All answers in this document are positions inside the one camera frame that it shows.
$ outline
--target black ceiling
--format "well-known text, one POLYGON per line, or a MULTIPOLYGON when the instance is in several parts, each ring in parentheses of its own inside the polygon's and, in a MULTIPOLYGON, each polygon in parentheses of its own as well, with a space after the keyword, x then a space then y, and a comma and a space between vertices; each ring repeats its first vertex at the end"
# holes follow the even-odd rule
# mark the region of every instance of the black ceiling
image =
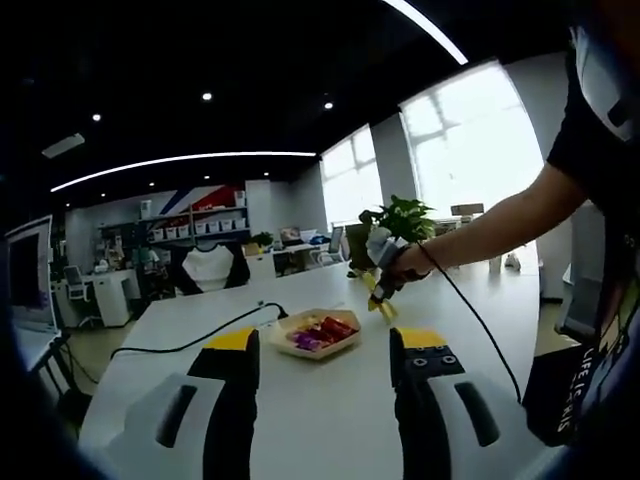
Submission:
MULTIPOLYGON (((563 48, 545 2, 413 0, 471 62, 563 48)), ((246 0, 171 8, 90 5, 17 18, 4 137, 9 173, 42 206, 75 206, 155 189, 262 178, 291 180, 316 159, 173 162, 53 186, 120 165, 196 153, 321 153, 460 67, 380 0, 246 0), (213 94, 205 103, 201 95, 213 94), (325 111, 332 101, 335 108, 325 111), (93 122, 94 113, 102 116, 93 122), (40 152, 76 132, 86 143, 40 152)))

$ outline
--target person's arm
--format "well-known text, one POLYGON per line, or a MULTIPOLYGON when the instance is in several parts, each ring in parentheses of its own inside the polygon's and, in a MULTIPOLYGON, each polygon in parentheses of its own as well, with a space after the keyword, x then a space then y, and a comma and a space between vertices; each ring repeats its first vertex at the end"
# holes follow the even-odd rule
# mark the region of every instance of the person's arm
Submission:
MULTIPOLYGON (((487 260, 548 232, 586 199, 575 180, 546 164, 529 188, 501 201, 470 224, 425 242, 424 247, 442 268, 487 260)), ((426 274, 433 268, 417 246, 395 265, 398 273, 415 270, 426 274)))

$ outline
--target person's hand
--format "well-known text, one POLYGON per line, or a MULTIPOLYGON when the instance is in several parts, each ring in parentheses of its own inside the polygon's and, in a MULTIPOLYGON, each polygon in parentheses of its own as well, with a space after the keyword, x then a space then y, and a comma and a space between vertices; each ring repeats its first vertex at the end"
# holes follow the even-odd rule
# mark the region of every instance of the person's hand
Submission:
POLYGON ((391 272, 398 279, 399 285, 420 280, 429 274, 435 266, 418 245, 411 245, 391 266, 391 272))

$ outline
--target small plant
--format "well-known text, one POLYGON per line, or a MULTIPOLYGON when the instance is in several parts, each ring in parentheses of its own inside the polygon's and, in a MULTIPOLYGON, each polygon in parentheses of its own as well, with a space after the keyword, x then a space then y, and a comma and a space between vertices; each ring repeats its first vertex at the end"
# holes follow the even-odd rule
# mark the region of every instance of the small plant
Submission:
POLYGON ((269 232, 260 232, 249 239, 250 243, 257 243, 261 247, 268 247, 273 243, 273 235, 269 232))
POLYGON ((403 200, 391 195, 391 205, 380 206, 380 209, 380 212, 365 210, 358 218, 370 228, 387 228, 396 239, 402 237, 410 243, 435 235, 435 221, 427 218, 433 208, 420 200, 403 200))

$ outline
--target white chair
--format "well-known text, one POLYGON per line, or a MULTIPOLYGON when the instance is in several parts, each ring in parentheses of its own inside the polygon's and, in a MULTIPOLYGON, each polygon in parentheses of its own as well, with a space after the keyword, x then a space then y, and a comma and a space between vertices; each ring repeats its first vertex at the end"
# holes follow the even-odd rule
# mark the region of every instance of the white chair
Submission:
POLYGON ((344 258, 340 253, 343 235, 344 227, 335 227, 331 232, 329 249, 327 251, 312 251, 310 255, 313 261, 321 267, 344 262, 344 258))
MULTIPOLYGON (((63 272, 64 278, 67 281, 67 297, 69 298, 69 301, 72 303, 83 302, 89 304, 89 285, 84 283, 82 280, 82 274, 80 273, 78 266, 71 265, 69 267, 64 267, 63 272)), ((101 320, 101 318, 96 315, 88 315, 80 321, 78 328, 83 327, 93 320, 101 320)))

